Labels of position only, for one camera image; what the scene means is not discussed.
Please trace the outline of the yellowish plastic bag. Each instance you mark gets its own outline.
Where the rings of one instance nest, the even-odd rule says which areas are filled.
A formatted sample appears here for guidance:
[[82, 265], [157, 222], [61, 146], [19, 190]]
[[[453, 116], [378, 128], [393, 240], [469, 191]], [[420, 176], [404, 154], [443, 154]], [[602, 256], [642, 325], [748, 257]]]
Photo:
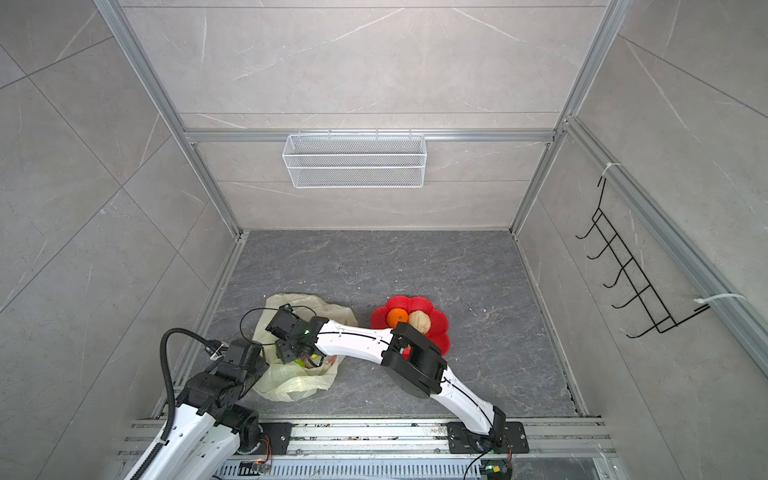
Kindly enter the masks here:
[[253, 390], [266, 400], [296, 402], [309, 398], [320, 391], [329, 390], [336, 380], [343, 356], [327, 357], [320, 367], [306, 367], [296, 360], [286, 364], [277, 355], [277, 338], [266, 327], [276, 309], [289, 304], [294, 313], [305, 323], [318, 314], [340, 324], [358, 327], [359, 322], [350, 307], [327, 303], [316, 295], [299, 293], [278, 293], [267, 298], [265, 309], [260, 310], [258, 323], [248, 329], [248, 336], [264, 345], [264, 357], [269, 369], [255, 384]]

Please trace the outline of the orange fake fruit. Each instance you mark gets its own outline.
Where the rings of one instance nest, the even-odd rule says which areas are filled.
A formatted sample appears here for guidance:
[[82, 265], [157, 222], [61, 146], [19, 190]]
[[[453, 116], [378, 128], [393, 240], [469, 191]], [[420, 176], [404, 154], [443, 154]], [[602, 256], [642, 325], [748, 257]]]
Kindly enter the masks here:
[[387, 313], [386, 322], [390, 328], [394, 329], [400, 323], [409, 322], [409, 313], [407, 310], [402, 308], [392, 308]]

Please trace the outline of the beige fake potato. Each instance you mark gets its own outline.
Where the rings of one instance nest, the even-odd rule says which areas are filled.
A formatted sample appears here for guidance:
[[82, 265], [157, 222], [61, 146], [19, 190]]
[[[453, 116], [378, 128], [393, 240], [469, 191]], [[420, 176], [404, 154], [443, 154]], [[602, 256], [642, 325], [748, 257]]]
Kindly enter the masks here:
[[421, 310], [411, 312], [408, 317], [408, 323], [424, 335], [426, 335], [432, 327], [430, 316]]

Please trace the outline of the red flower-shaped plate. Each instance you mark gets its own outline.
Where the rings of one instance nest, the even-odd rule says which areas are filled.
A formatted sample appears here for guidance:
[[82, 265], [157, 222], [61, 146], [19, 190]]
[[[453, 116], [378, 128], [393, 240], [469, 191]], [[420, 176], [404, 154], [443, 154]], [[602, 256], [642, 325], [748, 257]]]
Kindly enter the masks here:
[[370, 317], [371, 327], [373, 329], [390, 328], [387, 325], [386, 316], [388, 311], [392, 308], [405, 309], [409, 314], [416, 310], [421, 310], [427, 313], [431, 318], [432, 327], [426, 335], [423, 335], [441, 350], [443, 356], [449, 352], [451, 347], [450, 338], [448, 336], [450, 323], [446, 315], [438, 310], [430, 300], [424, 297], [391, 297], [383, 306], [378, 307], [373, 311]]

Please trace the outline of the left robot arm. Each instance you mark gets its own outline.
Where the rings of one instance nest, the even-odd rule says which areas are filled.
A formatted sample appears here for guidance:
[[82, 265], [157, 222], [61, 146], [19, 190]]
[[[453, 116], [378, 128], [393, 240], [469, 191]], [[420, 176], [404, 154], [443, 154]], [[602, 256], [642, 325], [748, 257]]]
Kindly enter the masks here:
[[263, 347], [236, 339], [190, 378], [128, 479], [217, 479], [230, 457], [271, 454], [258, 413], [238, 403], [266, 373]]

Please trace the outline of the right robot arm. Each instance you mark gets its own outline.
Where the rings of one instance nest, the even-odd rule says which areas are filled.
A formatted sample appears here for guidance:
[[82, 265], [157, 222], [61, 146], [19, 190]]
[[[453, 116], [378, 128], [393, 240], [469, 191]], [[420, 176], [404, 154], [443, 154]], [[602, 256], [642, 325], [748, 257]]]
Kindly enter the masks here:
[[325, 317], [305, 321], [284, 305], [266, 326], [277, 338], [283, 362], [333, 356], [366, 360], [384, 368], [406, 393], [437, 401], [453, 413], [480, 451], [506, 445], [506, 414], [483, 400], [454, 374], [441, 349], [411, 325], [371, 330], [344, 325]]

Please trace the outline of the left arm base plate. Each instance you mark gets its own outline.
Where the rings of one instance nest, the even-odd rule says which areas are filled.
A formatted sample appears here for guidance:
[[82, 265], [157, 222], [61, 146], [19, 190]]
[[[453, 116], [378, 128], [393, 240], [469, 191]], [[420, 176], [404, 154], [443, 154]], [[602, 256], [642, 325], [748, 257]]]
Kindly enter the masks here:
[[291, 422], [267, 422], [260, 424], [262, 436], [255, 455], [266, 457], [267, 450], [270, 455], [286, 455], [291, 440], [293, 424]]

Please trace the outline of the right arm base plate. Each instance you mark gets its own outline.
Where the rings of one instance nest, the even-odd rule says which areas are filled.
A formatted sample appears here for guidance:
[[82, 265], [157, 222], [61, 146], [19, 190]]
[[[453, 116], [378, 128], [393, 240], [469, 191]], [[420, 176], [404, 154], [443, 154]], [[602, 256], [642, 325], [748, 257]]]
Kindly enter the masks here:
[[487, 452], [515, 455], [530, 452], [527, 434], [520, 422], [497, 425], [486, 435], [470, 432], [461, 422], [449, 422], [446, 428], [451, 454]]

